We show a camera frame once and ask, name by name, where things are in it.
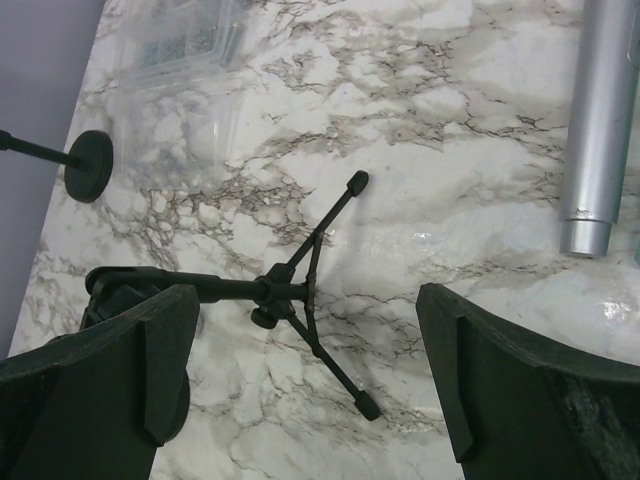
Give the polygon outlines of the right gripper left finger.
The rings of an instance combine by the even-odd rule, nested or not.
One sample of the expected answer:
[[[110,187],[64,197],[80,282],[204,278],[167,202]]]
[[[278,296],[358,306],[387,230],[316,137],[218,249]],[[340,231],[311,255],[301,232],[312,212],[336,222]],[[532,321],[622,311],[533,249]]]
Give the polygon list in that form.
[[[1,363],[4,479],[147,479],[185,412],[199,315],[179,285]]]

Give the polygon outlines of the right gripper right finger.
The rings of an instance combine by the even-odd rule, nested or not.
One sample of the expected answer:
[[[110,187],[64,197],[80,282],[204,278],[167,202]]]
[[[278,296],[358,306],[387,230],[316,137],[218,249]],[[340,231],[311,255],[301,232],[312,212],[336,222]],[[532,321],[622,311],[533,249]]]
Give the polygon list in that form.
[[[443,285],[416,311],[467,479],[636,479],[639,369],[502,319]]]

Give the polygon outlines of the black tripod shock mount stand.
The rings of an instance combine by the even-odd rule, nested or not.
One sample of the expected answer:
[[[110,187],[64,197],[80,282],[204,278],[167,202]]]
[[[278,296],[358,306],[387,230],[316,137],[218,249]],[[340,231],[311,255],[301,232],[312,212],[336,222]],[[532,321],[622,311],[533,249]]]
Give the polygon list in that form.
[[[97,325],[179,284],[194,287],[202,304],[223,300],[252,301],[256,304],[251,312],[255,325],[272,330],[279,321],[288,321],[314,356],[353,397],[356,409],[369,421],[379,418],[381,409],[375,400],[355,385],[321,345],[315,319],[317,270],[325,230],[348,202],[364,191],[368,182],[369,174],[357,171],[347,182],[346,191],[293,256],[285,263],[274,264],[267,274],[251,281],[156,267],[102,266],[93,269],[85,279],[90,299],[81,327]]]

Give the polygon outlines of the grey metal microphone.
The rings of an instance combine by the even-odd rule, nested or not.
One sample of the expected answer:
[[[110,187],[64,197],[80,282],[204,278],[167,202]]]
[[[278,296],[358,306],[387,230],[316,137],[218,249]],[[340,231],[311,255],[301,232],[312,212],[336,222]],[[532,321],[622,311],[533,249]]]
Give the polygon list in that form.
[[[638,81],[639,3],[585,2],[559,210],[564,255],[607,255]]]

